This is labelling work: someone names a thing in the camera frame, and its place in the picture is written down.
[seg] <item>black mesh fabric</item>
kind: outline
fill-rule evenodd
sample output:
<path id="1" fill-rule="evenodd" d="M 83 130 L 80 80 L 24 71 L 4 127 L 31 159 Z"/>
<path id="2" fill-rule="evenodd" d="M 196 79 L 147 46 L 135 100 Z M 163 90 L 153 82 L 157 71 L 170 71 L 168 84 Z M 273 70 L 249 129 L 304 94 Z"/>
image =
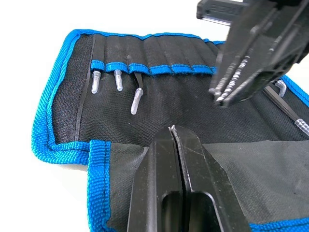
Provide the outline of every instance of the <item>black mesh fabric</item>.
<path id="1" fill-rule="evenodd" d="M 53 125 L 57 143 L 75 141 L 78 115 L 78 140 L 87 142 L 99 139 L 148 146 L 158 131 L 173 124 L 193 130 L 206 144 L 308 139 L 262 92 L 229 108 L 215 106 L 208 93 L 207 75 L 143 75 L 144 95 L 134 116 L 130 113 L 137 88 L 133 74 L 123 73 L 122 92 L 117 91 L 112 73 L 102 73 L 99 90 L 92 94 L 90 78 L 85 99 L 80 100 L 92 44 L 91 36 L 79 39 L 55 96 Z M 148 67 L 178 62 L 212 66 L 216 49 L 212 43 L 183 36 L 150 37 L 144 41 L 132 36 L 100 36 L 93 55 L 105 63 L 138 62 Z M 309 109 L 300 99 L 290 91 L 285 99 L 309 121 Z"/>

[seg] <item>blue fabric binding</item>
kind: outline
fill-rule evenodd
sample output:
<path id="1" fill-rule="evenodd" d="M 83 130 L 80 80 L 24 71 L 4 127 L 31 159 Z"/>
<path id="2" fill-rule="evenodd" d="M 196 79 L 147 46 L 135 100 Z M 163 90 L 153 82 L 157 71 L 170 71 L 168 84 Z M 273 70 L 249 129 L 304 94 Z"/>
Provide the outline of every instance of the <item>blue fabric binding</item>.
<path id="1" fill-rule="evenodd" d="M 90 141 L 88 163 L 87 208 L 91 232 L 114 232 L 106 223 L 110 208 L 110 155 L 111 143 Z"/>
<path id="2" fill-rule="evenodd" d="M 48 163 L 56 164 L 88 164 L 88 220 L 91 232 L 113 232 L 106 226 L 109 220 L 110 201 L 109 201 L 109 160 L 111 143 L 104 141 L 86 142 L 70 142 L 65 144 L 56 144 L 52 125 L 52 103 L 56 91 L 64 79 L 67 63 L 72 55 L 76 41 L 82 34 L 102 34 L 105 36 L 126 36 L 128 34 L 105 33 L 95 30 L 73 30 L 67 35 L 59 55 L 55 61 L 52 73 L 42 93 L 39 106 L 34 118 L 31 148 L 35 156 Z M 162 35 L 180 35 L 186 37 L 199 38 L 192 34 L 181 33 L 159 33 L 154 35 L 138 36 L 131 35 L 141 40 L 150 36 Z M 214 44 L 223 44 L 224 42 L 213 42 Z M 113 62 L 104 64 L 103 62 L 94 61 L 91 68 L 100 70 L 113 71 L 121 69 L 125 72 L 143 72 L 146 74 L 164 74 L 164 73 L 207 73 L 216 72 L 215 67 L 206 65 L 193 65 L 192 67 L 183 64 L 176 65 L 160 65 L 155 67 L 146 67 L 142 64 L 130 64 L 127 66 L 121 62 Z M 297 95 L 308 107 L 309 96 L 298 85 L 296 85 L 287 76 L 282 78 L 288 88 Z M 304 232 L 309 231 L 309 218 L 295 219 L 289 221 L 274 222 L 265 225 L 251 224 L 253 232 Z"/>

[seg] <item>tool roll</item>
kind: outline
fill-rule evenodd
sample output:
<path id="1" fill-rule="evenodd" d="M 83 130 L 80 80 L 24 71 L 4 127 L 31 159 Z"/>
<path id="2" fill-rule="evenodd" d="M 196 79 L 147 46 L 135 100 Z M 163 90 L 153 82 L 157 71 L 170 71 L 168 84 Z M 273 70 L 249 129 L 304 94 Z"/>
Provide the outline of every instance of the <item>tool roll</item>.
<path id="1" fill-rule="evenodd" d="M 35 116 L 32 150 L 45 162 L 88 165 L 92 232 L 127 231 L 134 175 L 155 135 L 173 125 L 194 131 L 223 168 L 252 231 L 309 230 L 309 137 L 263 92 L 229 108 L 213 104 L 210 77 L 223 46 L 189 34 L 67 36 Z M 283 99 L 308 122 L 308 95 L 282 79 Z"/>

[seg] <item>white background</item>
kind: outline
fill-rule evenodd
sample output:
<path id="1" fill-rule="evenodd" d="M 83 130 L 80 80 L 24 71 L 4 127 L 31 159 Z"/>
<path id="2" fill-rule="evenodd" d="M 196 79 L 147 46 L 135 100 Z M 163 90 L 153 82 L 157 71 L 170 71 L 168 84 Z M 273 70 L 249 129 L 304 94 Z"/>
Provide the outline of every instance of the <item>white background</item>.
<path id="1" fill-rule="evenodd" d="M 0 231 L 86 232 L 87 172 L 37 160 L 35 111 L 53 63 L 73 29 L 225 40 L 228 27 L 196 19 L 198 0 L 23 0 L 0 6 Z M 290 77 L 309 93 L 309 57 Z"/>

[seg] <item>tool pouch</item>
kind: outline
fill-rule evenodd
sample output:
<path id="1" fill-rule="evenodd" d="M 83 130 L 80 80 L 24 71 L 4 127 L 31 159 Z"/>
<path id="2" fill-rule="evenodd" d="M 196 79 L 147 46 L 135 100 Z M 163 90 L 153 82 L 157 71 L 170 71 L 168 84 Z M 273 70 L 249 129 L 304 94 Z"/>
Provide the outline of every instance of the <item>tool pouch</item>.
<path id="1" fill-rule="evenodd" d="M 229 108 L 213 104 L 210 77 L 223 46 L 188 34 L 67 36 L 35 116 L 32 150 L 45 162 L 88 165 L 92 232 L 126 231 L 135 172 L 155 135 L 172 125 L 194 131 L 224 169 L 252 231 L 309 230 L 309 138 L 263 92 Z M 95 94 L 93 71 L 101 73 Z M 132 115 L 137 73 L 143 95 Z M 308 122 L 308 95 L 282 79 L 284 100 Z"/>

